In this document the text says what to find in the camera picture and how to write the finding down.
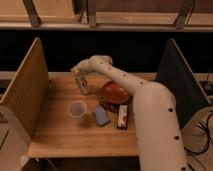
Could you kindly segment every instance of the wooden tabletop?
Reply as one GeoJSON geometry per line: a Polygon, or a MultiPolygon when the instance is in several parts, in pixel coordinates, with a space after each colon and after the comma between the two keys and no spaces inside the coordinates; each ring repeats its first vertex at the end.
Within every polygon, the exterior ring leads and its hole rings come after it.
{"type": "Polygon", "coordinates": [[[31,158],[138,156],[132,112],[128,129],[116,129],[118,114],[107,112],[111,123],[99,127],[93,114],[100,89],[109,81],[101,75],[87,76],[90,94],[81,95],[73,76],[51,79],[36,130],[29,147],[31,158]],[[68,105],[83,100],[88,105],[86,124],[79,126],[68,114],[68,105]]]}

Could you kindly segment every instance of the wooden partition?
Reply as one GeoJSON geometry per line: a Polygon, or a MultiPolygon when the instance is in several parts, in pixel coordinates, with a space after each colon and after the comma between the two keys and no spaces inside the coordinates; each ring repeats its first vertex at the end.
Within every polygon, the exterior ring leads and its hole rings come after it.
{"type": "Polygon", "coordinates": [[[29,144],[48,88],[48,71],[36,38],[0,101],[0,113],[29,144]]]}

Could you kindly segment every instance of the paper cup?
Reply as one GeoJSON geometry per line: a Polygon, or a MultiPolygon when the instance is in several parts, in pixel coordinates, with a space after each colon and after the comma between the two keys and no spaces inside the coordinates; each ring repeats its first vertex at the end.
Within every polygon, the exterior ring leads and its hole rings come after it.
{"type": "Polygon", "coordinates": [[[86,118],[87,105],[83,101],[74,101],[68,107],[68,113],[77,124],[83,124],[86,118]]]}

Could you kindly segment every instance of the black wall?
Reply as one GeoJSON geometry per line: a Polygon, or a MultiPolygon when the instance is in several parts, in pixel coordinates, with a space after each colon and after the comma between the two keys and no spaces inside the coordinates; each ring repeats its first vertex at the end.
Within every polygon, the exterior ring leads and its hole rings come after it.
{"type": "Polygon", "coordinates": [[[126,71],[155,72],[169,38],[194,72],[213,66],[213,33],[0,30],[0,37],[0,71],[16,70],[35,37],[42,40],[49,71],[69,71],[81,59],[105,54],[126,71]]]}

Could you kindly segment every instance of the brown bowl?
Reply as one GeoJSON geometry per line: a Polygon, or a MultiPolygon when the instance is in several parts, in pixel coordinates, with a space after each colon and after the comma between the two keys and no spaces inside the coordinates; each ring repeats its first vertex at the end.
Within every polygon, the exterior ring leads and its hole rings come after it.
{"type": "Polygon", "coordinates": [[[123,104],[130,98],[130,94],[113,81],[104,84],[101,89],[101,96],[103,101],[111,104],[123,104]]]}

